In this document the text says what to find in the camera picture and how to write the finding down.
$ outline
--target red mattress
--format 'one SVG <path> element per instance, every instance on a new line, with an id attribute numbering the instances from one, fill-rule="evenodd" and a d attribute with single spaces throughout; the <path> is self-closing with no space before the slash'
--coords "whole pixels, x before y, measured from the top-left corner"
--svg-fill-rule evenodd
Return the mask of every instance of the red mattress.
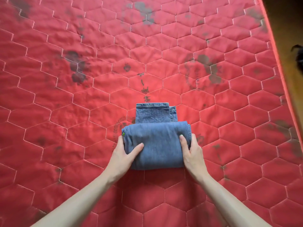
<path id="1" fill-rule="evenodd" d="M 177 106 L 209 173 L 265 221 L 303 226 L 300 135 L 260 1 L 0 2 L 0 226 L 90 183 L 144 102 Z M 224 224 L 186 170 L 161 169 L 127 172 L 83 226 Z"/>

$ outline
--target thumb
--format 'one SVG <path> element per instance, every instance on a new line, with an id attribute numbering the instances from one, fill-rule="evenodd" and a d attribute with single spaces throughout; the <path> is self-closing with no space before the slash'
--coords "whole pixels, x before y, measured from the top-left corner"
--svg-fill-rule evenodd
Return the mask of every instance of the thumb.
<path id="1" fill-rule="evenodd" d="M 131 158 L 131 161 L 133 162 L 135 157 L 140 153 L 140 151 L 142 151 L 144 147 L 144 144 L 143 143 L 140 143 L 139 145 L 137 145 L 133 150 L 132 152 L 130 152 L 128 155 L 129 157 Z"/>
<path id="2" fill-rule="evenodd" d="M 180 135 L 179 138 L 180 138 L 180 144 L 181 144 L 181 147 L 182 147 L 183 155 L 186 156 L 186 155 L 189 154 L 189 149 L 188 149 L 188 146 L 187 146 L 186 138 L 183 135 Z"/>

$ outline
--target blue denim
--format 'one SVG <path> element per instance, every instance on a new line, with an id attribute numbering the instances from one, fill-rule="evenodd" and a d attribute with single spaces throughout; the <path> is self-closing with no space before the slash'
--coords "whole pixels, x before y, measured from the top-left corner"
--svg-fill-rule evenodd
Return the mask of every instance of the blue denim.
<path id="1" fill-rule="evenodd" d="M 137 103 L 136 123 L 177 122 L 176 107 L 169 103 Z"/>
<path id="2" fill-rule="evenodd" d="M 138 144 L 143 150 L 135 158 L 132 169 L 149 170 L 183 167 L 179 136 L 191 144 L 191 127 L 184 122 L 136 123 L 122 129 L 125 152 L 129 154 Z"/>

